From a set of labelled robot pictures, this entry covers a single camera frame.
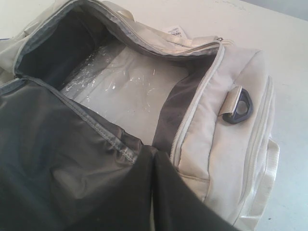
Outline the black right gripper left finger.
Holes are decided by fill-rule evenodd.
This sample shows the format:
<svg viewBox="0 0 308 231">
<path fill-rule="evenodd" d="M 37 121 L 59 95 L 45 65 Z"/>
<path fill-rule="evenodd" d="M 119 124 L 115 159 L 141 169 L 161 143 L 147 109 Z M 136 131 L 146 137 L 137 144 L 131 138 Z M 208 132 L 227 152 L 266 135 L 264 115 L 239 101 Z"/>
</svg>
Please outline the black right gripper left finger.
<svg viewBox="0 0 308 231">
<path fill-rule="evenodd" d="M 155 149 L 133 160 L 113 147 L 0 149 L 3 231 L 148 231 Z"/>
</svg>

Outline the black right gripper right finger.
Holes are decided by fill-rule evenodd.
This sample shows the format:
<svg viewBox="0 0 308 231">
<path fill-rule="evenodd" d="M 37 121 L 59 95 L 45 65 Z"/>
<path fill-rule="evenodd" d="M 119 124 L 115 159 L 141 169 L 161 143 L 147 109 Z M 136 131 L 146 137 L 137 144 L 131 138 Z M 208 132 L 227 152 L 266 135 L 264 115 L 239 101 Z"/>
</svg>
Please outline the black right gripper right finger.
<svg viewBox="0 0 308 231">
<path fill-rule="evenodd" d="M 236 231 L 204 205 L 180 178 L 166 153 L 154 155 L 156 231 Z"/>
</svg>

